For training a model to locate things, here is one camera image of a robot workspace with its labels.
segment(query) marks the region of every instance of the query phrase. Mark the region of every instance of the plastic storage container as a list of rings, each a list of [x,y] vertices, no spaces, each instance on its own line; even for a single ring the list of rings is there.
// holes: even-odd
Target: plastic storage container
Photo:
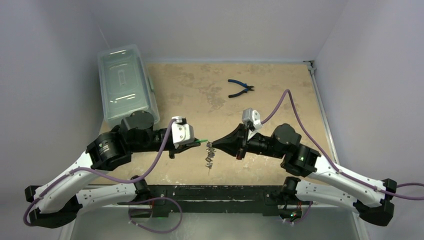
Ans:
[[[101,51],[97,55],[104,120],[112,128],[138,110],[149,112],[154,123],[159,111],[154,87],[136,45]]]

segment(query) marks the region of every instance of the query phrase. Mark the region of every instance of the white wall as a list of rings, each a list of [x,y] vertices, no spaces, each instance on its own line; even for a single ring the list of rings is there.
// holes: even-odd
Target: white wall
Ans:
[[[89,0],[110,47],[151,61],[313,60],[347,0]]]
[[[97,136],[106,44],[76,0],[2,0],[0,33],[1,238],[57,239],[60,229],[22,223],[24,189],[57,176]]]
[[[366,176],[424,182],[423,13],[421,0],[350,0],[316,58],[340,163]],[[423,202],[393,202],[395,217],[369,225],[371,239],[422,239]]]

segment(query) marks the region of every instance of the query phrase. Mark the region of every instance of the screws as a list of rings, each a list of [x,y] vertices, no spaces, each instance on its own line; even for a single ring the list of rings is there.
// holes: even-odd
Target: screws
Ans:
[[[216,151],[215,151],[215,148],[212,147],[212,142],[210,141],[206,143],[206,147],[207,147],[206,149],[207,157],[205,158],[205,160],[207,163],[205,166],[209,169],[209,171],[207,172],[207,174],[209,175],[213,165],[212,159],[215,157]]]

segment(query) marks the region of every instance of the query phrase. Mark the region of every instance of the wooden tabletop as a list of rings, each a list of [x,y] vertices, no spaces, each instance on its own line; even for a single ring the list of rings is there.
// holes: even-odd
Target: wooden tabletop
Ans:
[[[195,137],[214,141],[241,123],[242,112],[247,108],[258,110],[265,119],[279,101],[283,91],[290,89],[300,119],[315,140],[330,153],[321,111],[311,76],[303,64],[236,64],[236,63],[151,63],[148,65],[153,80],[160,123],[155,129],[165,128],[171,117],[184,116],[194,127]],[[236,79],[255,91],[235,98],[242,86],[227,82]],[[284,100],[274,117],[260,133],[269,136],[276,126],[290,124],[302,135],[301,143],[317,149],[302,132],[290,100]],[[104,122],[100,133],[109,131]],[[132,161],[118,167],[109,175],[129,179],[143,174],[152,164],[156,152],[134,153]],[[169,185],[282,185],[290,176],[280,167],[281,159],[247,153],[236,160],[220,150],[213,158],[213,167],[205,166],[206,145],[195,147],[169,159],[164,152],[157,166],[146,177],[148,184]],[[115,184],[98,178],[93,184]]]

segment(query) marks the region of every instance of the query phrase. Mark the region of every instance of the diagonal cutters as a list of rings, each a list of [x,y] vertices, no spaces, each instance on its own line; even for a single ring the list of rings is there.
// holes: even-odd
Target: diagonal cutters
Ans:
[[[239,92],[239,93],[236,93],[236,94],[231,94],[231,95],[228,95],[228,97],[231,99],[231,98],[235,98],[235,97],[238,97],[238,96],[240,96],[240,95],[242,95],[242,94],[244,94],[244,93],[247,93],[248,91],[254,91],[254,86],[249,86],[249,85],[247,85],[247,83],[242,83],[241,81],[237,81],[237,80],[234,80],[234,79],[228,79],[228,82],[229,83],[235,83],[235,84],[238,84],[238,85],[240,85],[240,86],[242,86],[242,87],[245,87],[245,89],[243,89],[241,92]]]

